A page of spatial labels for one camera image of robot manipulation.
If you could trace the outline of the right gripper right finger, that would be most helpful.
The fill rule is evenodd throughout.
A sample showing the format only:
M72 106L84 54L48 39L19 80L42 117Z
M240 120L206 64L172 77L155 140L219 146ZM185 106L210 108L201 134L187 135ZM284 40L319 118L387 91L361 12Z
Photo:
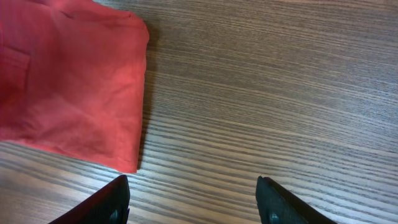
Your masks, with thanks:
M256 202L262 224L336 224L270 177L257 178Z

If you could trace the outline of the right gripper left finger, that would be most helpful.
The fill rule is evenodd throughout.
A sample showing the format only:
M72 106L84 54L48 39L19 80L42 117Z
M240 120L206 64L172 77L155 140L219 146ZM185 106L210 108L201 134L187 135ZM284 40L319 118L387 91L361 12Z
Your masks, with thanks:
M49 224L126 224L129 201L127 176L120 175Z

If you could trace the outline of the red FRAM t-shirt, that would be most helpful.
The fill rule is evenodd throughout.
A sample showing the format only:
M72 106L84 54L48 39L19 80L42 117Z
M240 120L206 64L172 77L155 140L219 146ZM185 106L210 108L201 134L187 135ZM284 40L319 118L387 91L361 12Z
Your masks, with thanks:
M135 173L148 41L94 1L1 1L1 139Z

